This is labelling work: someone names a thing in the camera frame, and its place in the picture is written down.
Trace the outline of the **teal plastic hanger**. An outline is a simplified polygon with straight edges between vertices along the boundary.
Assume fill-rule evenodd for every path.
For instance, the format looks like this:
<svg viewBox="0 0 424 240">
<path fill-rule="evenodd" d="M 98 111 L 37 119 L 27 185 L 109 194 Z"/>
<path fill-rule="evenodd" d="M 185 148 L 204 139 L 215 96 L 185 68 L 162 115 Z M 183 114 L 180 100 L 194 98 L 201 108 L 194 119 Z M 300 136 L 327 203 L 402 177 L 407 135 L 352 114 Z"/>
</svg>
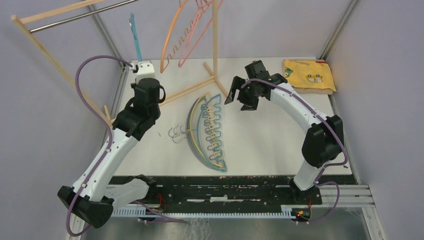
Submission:
<svg viewBox="0 0 424 240">
<path fill-rule="evenodd" d="M 222 128 L 222 95 L 210 96 L 206 103 L 200 104 L 200 112 L 196 125 L 197 136 L 206 159 L 220 167 L 214 171 L 225 173 L 228 171 L 224 154 L 224 140 Z"/>
</svg>

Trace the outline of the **blue wavy plastic hanger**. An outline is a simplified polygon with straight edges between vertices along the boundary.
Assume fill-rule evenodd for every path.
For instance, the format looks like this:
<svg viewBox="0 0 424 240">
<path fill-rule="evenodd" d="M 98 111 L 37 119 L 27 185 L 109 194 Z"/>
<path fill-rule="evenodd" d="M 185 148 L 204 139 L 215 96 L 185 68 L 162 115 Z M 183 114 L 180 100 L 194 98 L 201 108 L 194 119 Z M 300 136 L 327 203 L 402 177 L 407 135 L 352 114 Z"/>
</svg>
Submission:
<svg viewBox="0 0 424 240">
<path fill-rule="evenodd" d="M 133 36 L 137 60 L 142 61 L 143 57 L 142 57 L 142 52 L 141 52 L 140 43 L 139 43 L 139 39 L 138 39 L 135 15 L 132 12 L 130 13 L 130 16 L 129 16 L 129 25 L 130 25 L 130 29 L 131 29 L 132 36 Z"/>
</svg>

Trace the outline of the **orange wavy plastic hanger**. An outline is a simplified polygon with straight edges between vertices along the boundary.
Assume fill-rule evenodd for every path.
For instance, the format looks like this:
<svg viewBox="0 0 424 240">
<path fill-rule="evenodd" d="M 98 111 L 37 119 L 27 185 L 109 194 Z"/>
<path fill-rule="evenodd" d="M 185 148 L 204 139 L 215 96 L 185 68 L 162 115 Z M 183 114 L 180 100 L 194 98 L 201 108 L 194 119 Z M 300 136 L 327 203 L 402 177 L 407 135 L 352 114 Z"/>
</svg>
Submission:
<svg viewBox="0 0 424 240">
<path fill-rule="evenodd" d="M 174 59 L 178 51 L 183 48 L 182 53 L 178 60 L 178 67 L 182 67 L 185 64 L 185 61 L 191 55 L 192 51 L 197 46 L 197 42 L 191 46 L 193 36 L 197 29 L 199 21 L 202 19 L 203 15 L 213 4 L 212 0 L 195 0 L 196 11 L 194 18 L 189 21 L 188 27 L 183 30 L 182 36 L 177 39 L 177 44 L 171 47 L 171 51 L 168 51 L 170 40 L 173 36 L 174 29 L 176 27 L 177 21 L 183 12 L 183 9 L 187 5 L 189 0 L 179 0 L 177 10 L 172 18 L 171 24 L 168 28 L 165 42 L 162 47 L 162 52 L 160 56 L 160 73 L 164 73 L 170 64 L 170 60 Z"/>
</svg>

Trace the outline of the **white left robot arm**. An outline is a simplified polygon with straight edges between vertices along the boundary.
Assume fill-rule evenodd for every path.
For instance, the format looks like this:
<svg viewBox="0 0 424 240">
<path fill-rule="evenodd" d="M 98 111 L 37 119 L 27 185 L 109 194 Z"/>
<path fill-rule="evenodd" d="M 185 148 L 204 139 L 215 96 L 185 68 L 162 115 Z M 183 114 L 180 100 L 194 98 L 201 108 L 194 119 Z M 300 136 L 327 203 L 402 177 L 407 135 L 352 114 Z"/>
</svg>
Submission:
<svg viewBox="0 0 424 240">
<path fill-rule="evenodd" d="M 160 117 L 159 104 L 165 100 L 165 89 L 155 78 L 143 78 L 132 83 L 132 97 L 118 113 L 101 150 L 83 175 L 72 186 L 62 186 L 57 196 L 68 211 L 98 229 L 114 210 L 133 201 L 150 204 L 158 191 L 148 177 L 129 183 L 109 186 L 109 182 L 127 154 Z"/>
</svg>

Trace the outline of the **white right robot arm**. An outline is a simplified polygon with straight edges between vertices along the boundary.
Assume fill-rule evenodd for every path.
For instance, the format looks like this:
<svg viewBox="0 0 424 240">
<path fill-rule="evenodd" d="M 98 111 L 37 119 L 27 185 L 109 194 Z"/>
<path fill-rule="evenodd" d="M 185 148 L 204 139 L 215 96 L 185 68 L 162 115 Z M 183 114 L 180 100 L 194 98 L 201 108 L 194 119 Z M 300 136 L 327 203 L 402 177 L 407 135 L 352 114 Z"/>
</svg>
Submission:
<svg viewBox="0 0 424 240">
<path fill-rule="evenodd" d="M 302 204 L 309 198 L 309 189 L 319 186 L 318 180 L 325 169 L 335 166 L 333 160 L 344 155 L 342 164 L 348 161 L 344 144 L 343 121 L 338 115 L 328 116 L 301 97 L 287 78 L 270 74 L 261 60 L 245 66 L 247 78 L 234 76 L 225 104 L 234 100 L 242 103 L 241 111 L 255 111 L 259 99 L 265 98 L 283 109 L 305 133 L 301 147 L 303 163 L 291 180 L 289 199 Z"/>
</svg>

